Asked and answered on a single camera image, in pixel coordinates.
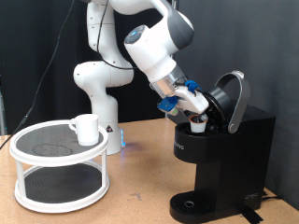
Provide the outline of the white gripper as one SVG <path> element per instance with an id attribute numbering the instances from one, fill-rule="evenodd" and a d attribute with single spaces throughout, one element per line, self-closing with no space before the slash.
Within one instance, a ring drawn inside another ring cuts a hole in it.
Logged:
<path id="1" fill-rule="evenodd" d="M 178 98 L 178 108 L 201 114 L 200 120 L 202 122 L 208 121 L 207 114 L 203 112 L 208 108 L 209 103 L 201 92 L 196 91 L 195 93 L 192 93 L 187 87 L 179 86 L 175 90 L 175 95 Z"/>

